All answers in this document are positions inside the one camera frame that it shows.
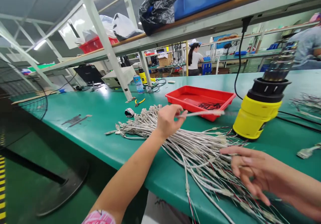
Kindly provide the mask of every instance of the yellow-handled pliers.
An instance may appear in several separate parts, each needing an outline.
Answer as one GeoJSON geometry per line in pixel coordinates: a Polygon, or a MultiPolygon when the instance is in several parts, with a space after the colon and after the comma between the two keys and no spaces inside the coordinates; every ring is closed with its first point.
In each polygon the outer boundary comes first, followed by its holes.
{"type": "Polygon", "coordinates": [[[137,107],[138,105],[140,105],[140,104],[141,104],[142,102],[144,102],[144,101],[145,101],[145,99],[143,99],[142,101],[140,101],[140,102],[137,103],[137,99],[135,99],[135,104],[136,104],[135,107],[137,107]]]}

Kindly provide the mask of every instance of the person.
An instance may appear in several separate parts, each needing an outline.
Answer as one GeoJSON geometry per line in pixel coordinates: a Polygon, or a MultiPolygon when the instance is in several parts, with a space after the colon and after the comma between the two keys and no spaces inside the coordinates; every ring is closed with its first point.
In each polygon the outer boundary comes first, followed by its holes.
{"type": "MultiPolygon", "coordinates": [[[[174,120],[181,111],[183,108],[174,104],[159,110],[156,129],[108,182],[83,224],[122,222],[126,208],[142,187],[156,153],[164,141],[185,121],[187,111],[184,111],[177,121],[174,120]]],[[[233,155],[233,173],[241,179],[252,195],[260,198],[266,205],[269,206],[270,201],[263,191],[274,193],[306,216],[321,221],[320,182],[257,150],[231,146],[221,149],[221,154],[233,155]]],[[[149,193],[142,223],[190,224],[191,221],[186,215],[165,205],[149,193]],[[155,209],[156,204],[165,207],[162,213],[146,215],[146,211],[155,209]],[[163,218],[163,221],[156,221],[157,218],[163,218]]]]}
{"type": "Polygon", "coordinates": [[[299,41],[291,70],[321,69],[320,24],[293,35],[288,42],[299,41]]]}
{"type": "Polygon", "coordinates": [[[190,51],[188,52],[188,76],[202,75],[198,68],[198,62],[204,62],[203,56],[198,52],[200,44],[195,42],[191,44],[190,51]]]}

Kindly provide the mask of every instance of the woman with ponytail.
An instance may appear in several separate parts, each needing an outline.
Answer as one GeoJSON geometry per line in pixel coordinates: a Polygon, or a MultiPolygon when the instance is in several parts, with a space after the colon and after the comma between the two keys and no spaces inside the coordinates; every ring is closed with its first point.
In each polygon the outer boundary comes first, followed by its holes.
{"type": "Polygon", "coordinates": [[[191,45],[191,49],[188,53],[188,76],[201,75],[198,69],[198,62],[204,62],[203,56],[198,52],[200,44],[195,42],[191,45]]]}

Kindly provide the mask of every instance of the blue spray can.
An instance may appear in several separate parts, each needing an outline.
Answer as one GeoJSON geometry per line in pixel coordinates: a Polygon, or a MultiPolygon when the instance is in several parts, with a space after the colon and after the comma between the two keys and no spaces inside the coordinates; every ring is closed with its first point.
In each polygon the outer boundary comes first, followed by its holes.
{"type": "Polygon", "coordinates": [[[134,75],[134,83],[136,85],[137,92],[139,94],[143,94],[144,93],[144,86],[143,86],[143,83],[141,82],[139,75],[134,75]]]}

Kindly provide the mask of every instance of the pink sleeve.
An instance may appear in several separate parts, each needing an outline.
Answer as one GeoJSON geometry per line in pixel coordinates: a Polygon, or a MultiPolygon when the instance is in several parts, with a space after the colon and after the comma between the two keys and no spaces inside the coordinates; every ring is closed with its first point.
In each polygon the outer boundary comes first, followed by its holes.
{"type": "Polygon", "coordinates": [[[82,224],[116,224],[116,221],[108,212],[99,210],[88,214],[82,224]]]}

